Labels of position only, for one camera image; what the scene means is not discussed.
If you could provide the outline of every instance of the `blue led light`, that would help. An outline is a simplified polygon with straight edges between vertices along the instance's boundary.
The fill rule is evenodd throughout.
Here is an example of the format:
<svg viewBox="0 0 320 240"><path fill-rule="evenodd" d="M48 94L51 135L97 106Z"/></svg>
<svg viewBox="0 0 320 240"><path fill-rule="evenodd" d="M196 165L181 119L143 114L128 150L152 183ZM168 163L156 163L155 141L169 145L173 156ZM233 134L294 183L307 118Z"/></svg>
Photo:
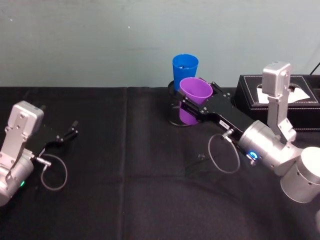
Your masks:
<svg viewBox="0 0 320 240"><path fill-rule="evenodd" d="M257 159L257 158L258 158L258 155L257 155L254 151L249 152L249 155L250 155L250 157L252 157L253 159Z"/></svg>

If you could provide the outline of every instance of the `screw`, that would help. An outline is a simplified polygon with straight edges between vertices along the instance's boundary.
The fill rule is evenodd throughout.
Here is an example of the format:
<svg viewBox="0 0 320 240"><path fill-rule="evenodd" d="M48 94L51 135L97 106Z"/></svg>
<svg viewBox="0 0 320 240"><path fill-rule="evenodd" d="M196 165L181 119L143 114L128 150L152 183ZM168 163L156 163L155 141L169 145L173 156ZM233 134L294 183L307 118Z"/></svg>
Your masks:
<svg viewBox="0 0 320 240"><path fill-rule="evenodd" d="M251 165L251 166L255 166L256 164L257 164L257 162L256 162L255 160L251 160L251 161L250 161L250 165Z"/></svg>

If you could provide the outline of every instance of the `metal bracket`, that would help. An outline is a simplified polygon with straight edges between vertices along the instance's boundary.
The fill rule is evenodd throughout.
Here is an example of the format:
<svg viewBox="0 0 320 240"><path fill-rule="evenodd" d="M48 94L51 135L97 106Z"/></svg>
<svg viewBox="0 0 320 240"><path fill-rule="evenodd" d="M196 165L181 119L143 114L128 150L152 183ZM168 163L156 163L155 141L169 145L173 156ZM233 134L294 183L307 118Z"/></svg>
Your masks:
<svg viewBox="0 0 320 240"><path fill-rule="evenodd" d="M284 144L297 135L287 118L291 69L290 63L275 61L262 74L262 92L269 100L267 124Z"/></svg>

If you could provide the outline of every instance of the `cable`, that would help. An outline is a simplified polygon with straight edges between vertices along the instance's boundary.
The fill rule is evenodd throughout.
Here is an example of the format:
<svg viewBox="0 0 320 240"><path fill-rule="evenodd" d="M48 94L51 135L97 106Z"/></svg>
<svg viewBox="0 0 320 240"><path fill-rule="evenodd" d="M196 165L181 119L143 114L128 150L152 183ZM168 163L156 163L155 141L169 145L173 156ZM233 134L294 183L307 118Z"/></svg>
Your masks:
<svg viewBox="0 0 320 240"><path fill-rule="evenodd" d="M216 161L214 160L214 158L213 158L212 155L211 155L211 151L210 151L211 141L212 141L212 139L213 139L214 137L219 136L219 135L220 135L221 137L223 137L222 134L218 134L218 133L217 133L217 134L212 135L212 136L210 137L210 139L209 139L209 142L208 142L208 152L209 152L210 158L211 158L213 164L215 165L215 167L216 167L220 172L223 172L223 173L225 173L225 174L234 174L234 173L236 173L236 172L240 169L240 158L239 158L238 151L237 151L236 147L234 146L234 144L233 144L232 142L230 142L230 144L232 145L232 148L234 149L234 152L235 152L235 155L236 155L236 160L237 160L237 167L236 167L235 170L233 170L233 171L226 171L226 170L221 169L221 168L217 165Z"/></svg>
<svg viewBox="0 0 320 240"><path fill-rule="evenodd" d="M310 73L310 75L312 75L314 73L315 70L317 70L317 68L320 66L320 62L318 63L317 66L315 66L315 68L312 70L312 72Z"/></svg>
<svg viewBox="0 0 320 240"><path fill-rule="evenodd" d="M64 170L65 170L65 179L64 179L64 182L63 182L63 184L62 184L61 186L59 186L59 187L49 187L47 184L45 184L45 181L44 181L44 174L45 174L45 171L46 171L46 169L47 169L47 168L45 167L45 168L43 169L42 173L41 173L41 176L40 176L41 183L43 184L43 186L44 186L46 189L48 189L48 190L50 190L50 191L59 191L59 190L63 189L63 188L65 187L66 183L67 183L67 180L68 180L68 170L67 170L66 164L64 163L64 161L63 161L61 158L57 157L56 155L53 155L53 154L43 154L42 156L51 157L51 158L54 158L54 159L59 160L59 161L61 162L61 164L63 165Z"/></svg>

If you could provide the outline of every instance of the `gray wall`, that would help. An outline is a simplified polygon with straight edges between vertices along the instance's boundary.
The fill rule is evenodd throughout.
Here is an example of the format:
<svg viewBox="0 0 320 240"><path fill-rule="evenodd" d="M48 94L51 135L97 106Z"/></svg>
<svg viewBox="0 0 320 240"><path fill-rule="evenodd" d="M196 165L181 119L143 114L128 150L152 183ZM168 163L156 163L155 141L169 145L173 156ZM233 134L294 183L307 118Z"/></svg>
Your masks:
<svg viewBox="0 0 320 240"><path fill-rule="evenodd" d="M1 0L1 86L166 86L172 57L235 86L275 60L320 61L319 0Z"/></svg>

